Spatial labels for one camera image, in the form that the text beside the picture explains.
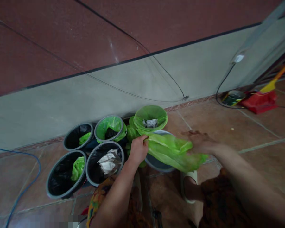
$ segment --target red wall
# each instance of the red wall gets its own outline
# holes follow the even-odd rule
[[[281,0],[83,0],[151,52],[262,21]],[[74,0],[3,1],[0,95],[147,54]]]

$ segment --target person's left hand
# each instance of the person's left hand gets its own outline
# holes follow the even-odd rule
[[[136,165],[139,165],[143,160],[145,160],[148,153],[148,136],[142,135],[134,139],[131,144],[131,153],[129,159],[131,162],[134,162]]]

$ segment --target slipper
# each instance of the slipper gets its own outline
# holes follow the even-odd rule
[[[184,190],[184,179],[186,176],[189,176],[191,178],[193,178],[193,180],[195,180],[196,184],[197,184],[197,171],[193,171],[193,172],[188,172],[188,173],[180,173],[180,191],[181,191],[181,195],[183,197],[183,199],[189,203],[189,204],[194,204],[195,200],[188,200],[185,196],[185,190]]]
[[[133,187],[138,187],[138,190],[139,190],[139,203],[140,203],[139,211],[142,212],[143,211],[143,203],[142,203],[143,202],[143,197],[142,197],[142,188],[141,188],[141,184],[140,184],[140,176],[139,176],[138,172],[135,173]]]

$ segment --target broom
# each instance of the broom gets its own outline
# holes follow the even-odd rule
[[[277,108],[278,105],[276,105],[275,83],[284,74],[284,72],[285,66],[264,88],[253,94],[247,100],[242,101],[241,104],[255,114]]]

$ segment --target white tissue paper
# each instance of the white tissue paper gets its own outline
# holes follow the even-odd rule
[[[121,159],[117,154],[117,150],[111,149],[105,156],[99,159],[97,163],[104,172],[104,177],[107,178],[117,172],[121,165]]]
[[[156,128],[157,127],[157,119],[153,120],[145,120],[142,121],[142,123],[145,125],[146,128]]]

